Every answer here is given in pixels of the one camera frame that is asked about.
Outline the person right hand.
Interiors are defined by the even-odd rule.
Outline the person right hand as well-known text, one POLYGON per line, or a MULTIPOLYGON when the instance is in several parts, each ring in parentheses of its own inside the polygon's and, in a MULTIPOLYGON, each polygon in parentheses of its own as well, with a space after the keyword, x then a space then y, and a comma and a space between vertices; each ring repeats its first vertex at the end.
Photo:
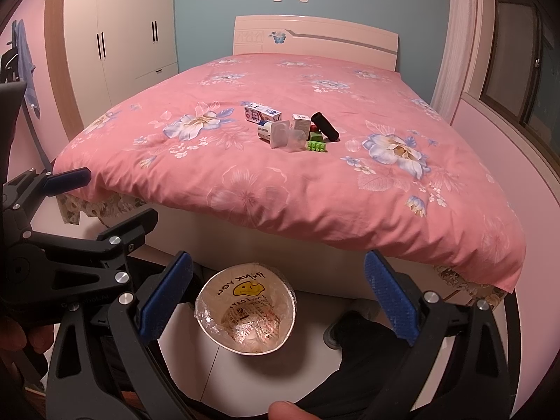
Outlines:
POLYGON ((318 417, 304 411, 292 402, 276 401, 268 408, 269 420, 319 420, 318 417))

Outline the person left hand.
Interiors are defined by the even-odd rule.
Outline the person left hand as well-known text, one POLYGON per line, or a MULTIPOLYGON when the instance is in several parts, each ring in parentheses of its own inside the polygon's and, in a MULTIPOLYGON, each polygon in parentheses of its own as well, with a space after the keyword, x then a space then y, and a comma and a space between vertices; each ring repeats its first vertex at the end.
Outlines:
POLYGON ((42 326, 26 333, 15 321, 1 319, 0 348, 1 357, 6 359, 10 353, 23 350, 28 342, 38 354, 44 354, 54 342, 54 326, 42 326))

